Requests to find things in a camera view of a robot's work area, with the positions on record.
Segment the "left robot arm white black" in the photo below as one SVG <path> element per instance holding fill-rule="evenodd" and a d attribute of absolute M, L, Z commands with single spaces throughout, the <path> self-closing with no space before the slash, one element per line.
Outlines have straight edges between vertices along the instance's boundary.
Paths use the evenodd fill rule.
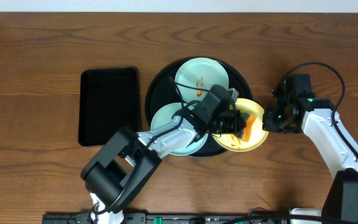
<path fill-rule="evenodd" d="M 94 223 L 120 223 L 122 210 L 151 178 L 163 157 L 205 134 L 236 134 L 246 126 L 239 110 L 182 108 L 163 126 L 135 133 L 121 128 L 81 171 L 93 200 Z"/>

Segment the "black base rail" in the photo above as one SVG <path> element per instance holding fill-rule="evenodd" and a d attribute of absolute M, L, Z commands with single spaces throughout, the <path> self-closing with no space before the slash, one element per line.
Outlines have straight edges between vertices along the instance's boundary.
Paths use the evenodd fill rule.
<path fill-rule="evenodd" d="M 95 215 L 91 212 L 48 213 L 42 217 L 42 224 L 219 224 L 240 218 L 238 215 L 164 215 L 145 213 L 104 213 Z"/>

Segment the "light green plate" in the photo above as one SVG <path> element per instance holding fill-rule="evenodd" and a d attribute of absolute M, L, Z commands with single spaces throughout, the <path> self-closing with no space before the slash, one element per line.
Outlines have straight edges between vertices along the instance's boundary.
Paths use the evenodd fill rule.
<path fill-rule="evenodd" d="M 193 58 L 185 62 L 175 75 L 181 95 L 186 102 L 202 100 L 213 85 L 229 88 L 224 67 L 210 58 Z"/>
<path fill-rule="evenodd" d="M 159 128 L 172 120 L 172 116 L 181 109 L 181 103 L 170 103 L 160 108 L 153 116 L 150 125 L 151 129 Z M 205 134 L 199 141 L 193 142 L 187 147 L 171 152 L 174 156 L 188 156 L 199 151 L 205 144 L 208 135 Z"/>

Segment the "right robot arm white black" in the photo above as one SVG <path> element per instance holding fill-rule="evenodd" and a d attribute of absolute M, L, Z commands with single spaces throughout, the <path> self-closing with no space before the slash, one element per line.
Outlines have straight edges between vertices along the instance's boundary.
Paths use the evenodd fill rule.
<path fill-rule="evenodd" d="M 291 223 L 358 223 L 358 144 L 329 99 L 310 90 L 275 90 L 276 106 L 263 118 L 273 133 L 303 133 L 326 163 L 333 183 L 322 208 L 293 208 Z"/>

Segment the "light green plate top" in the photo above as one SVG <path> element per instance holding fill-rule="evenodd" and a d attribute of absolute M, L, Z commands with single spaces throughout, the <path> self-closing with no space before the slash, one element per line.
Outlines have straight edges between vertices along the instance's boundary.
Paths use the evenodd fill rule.
<path fill-rule="evenodd" d="M 202 100 L 213 85 L 229 88 L 224 67 L 210 58 L 193 58 L 185 62 L 175 75 L 181 95 L 186 102 Z"/>

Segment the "black round tray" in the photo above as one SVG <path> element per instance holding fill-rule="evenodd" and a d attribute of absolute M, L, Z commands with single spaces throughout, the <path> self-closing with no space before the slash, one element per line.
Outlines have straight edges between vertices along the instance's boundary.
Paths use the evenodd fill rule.
<path fill-rule="evenodd" d="M 145 97 L 145 115 L 147 122 L 150 124 L 154 114 L 163 106 L 170 103 L 179 103 L 180 97 L 174 87 L 174 84 L 168 80 L 169 77 L 174 78 L 176 72 L 185 62 L 191 58 L 183 58 L 172 62 L 163 68 L 153 79 L 149 86 Z M 253 100 L 251 89 L 249 88 L 245 78 L 230 64 L 218 60 L 229 77 L 229 87 L 235 88 L 239 92 L 239 98 Z M 196 152 L 190 154 L 191 157 L 213 157 L 225 153 L 227 150 L 220 146 L 212 135 L 205 135 L 206 142 Z"/>

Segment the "orange sponge with green scourer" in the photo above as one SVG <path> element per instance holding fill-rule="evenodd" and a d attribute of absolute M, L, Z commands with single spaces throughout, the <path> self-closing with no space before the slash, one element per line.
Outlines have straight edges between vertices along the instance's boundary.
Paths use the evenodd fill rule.
<path fill-rule="evenodd" d="M 242 113 L 241 117 L 245 121 L 245 127 L 240 130 L 235 136 L 244 142 L 249 142 L 252 134 L 252 126 L 256 120 L 256 115 L 249 113 Z"/>

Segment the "black rectangular tray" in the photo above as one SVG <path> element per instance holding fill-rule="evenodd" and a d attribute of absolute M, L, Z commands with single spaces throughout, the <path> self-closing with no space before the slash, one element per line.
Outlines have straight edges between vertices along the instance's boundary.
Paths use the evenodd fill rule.
<path fill-rule="evenodd" d="M 138 70 L 118 67 L 85 70 L 80 80 L 78 143 L 99 146 L 124 126 L 140 128 Z"/>

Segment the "yellow plate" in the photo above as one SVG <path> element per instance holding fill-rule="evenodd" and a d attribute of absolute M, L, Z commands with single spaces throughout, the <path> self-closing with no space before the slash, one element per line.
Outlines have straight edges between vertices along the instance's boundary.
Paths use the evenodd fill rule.
<path fill-rule="evenodd" d="M 240 110 L 242 113 L 254 114 L 257 117 L 252 126 L 250 141 L 241 141 L 235 134 L 218 134 L 213 135 L 213 138 L 220 146 L 230 151 L 246 152 L 253 150 L 265 141 L 269 133 L 262 129 L 264 109 L 258 103 L 245 98 L 237 99 L 236 109 Z"/>

